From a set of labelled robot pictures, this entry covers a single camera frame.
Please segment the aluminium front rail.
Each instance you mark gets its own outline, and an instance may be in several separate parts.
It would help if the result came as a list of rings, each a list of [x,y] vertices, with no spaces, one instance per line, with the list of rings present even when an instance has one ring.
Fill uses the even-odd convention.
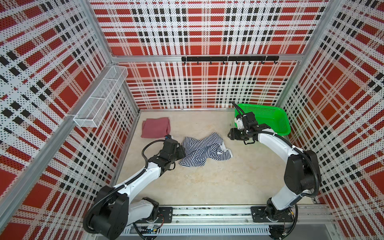
[[[173,219],[166,225],[282,225],[292,223],[254,223],[251,207],[263,205],[176,205],[173,207]],[[292,207],[293,217],[296,209]],[[335,217],[326,205],[298,205],[298,224],[330,224]]]

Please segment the black hook rail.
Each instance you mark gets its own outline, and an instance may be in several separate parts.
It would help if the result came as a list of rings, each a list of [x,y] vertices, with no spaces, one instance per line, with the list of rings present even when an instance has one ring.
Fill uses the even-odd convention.
[[[205,56],[205,57],[181,57],[182,62],[274,62],[276,63],[280,59],[279,56]]]

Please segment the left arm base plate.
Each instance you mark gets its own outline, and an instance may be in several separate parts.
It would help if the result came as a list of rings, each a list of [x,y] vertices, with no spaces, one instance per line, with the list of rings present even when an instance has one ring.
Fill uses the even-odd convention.
[[[141,219],[136,221],[136,224],[170,224],[173,219],[173,207],[159,207],[159,211],[156,217],[148,217],[147,219]]]

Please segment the green plastic basket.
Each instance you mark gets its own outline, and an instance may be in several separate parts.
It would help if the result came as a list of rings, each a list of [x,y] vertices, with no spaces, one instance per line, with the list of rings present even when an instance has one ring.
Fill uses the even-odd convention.
[[[259,124],[270,126],[280,136],[287,136],[291,133],[291,126],[286,112],[278,107],[238,104],[245,112],[252,112]]]

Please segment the striped tank top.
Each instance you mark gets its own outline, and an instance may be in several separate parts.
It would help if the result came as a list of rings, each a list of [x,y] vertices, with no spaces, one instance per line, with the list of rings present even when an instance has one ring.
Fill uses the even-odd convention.
[[[224,140],[216,132],[201,140],[185,137],[182,146],[186,154],[179,162],[182,167],[198,168],[203,167],[207,159],[227,161],[233,157],[232,151],[225,146]]]

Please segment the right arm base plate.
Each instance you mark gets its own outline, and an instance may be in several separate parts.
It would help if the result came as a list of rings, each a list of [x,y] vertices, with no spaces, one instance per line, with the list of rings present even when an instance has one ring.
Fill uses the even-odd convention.
[[[273,206],[251,207],[254,223],[292,223],[294,217],[290,209],[276,210]]]

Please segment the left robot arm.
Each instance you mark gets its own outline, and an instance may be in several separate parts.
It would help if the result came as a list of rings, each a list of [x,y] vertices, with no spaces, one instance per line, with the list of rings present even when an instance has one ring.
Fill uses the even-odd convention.
[[[109,240],[118,238],[127,226],[137,227],[137,221],[156,222],[161,215],[160,204],[148,197],[135,202],[135,197],[150,183],[159,179],[167,171],[172,171],[176,161],[186,156],[184,147],[170,135],[160,143],[162,149],[153,157],[145,155],[147,148],[157,143],[147,144],[141,155],[145,165],[134,176],[113,187],[102,187],[92,206],[83,219],[83,229],[90,234],[101,234]]]

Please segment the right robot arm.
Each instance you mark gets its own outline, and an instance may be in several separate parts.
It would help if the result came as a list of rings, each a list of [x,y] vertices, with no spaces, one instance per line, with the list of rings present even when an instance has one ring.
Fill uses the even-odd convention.
[[[243,141],[245,145],[259,142],[277,154],[285,163],[284,183],[281,190],[267,201],[264,216],[278,222],[302,198],[318,195],[321,183],[317,154],[291,144],[266,125],[257,122],[255,114],[238,110],[236,128],[228,133],[231,140]]]

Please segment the maroon tank top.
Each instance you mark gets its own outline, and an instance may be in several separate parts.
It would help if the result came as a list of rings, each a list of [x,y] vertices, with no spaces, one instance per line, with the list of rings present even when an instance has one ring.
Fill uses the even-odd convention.
[[[171,123],[169,118],[146,119],[142,123],[141,138],[160,139],[169,135],[170,132]]]

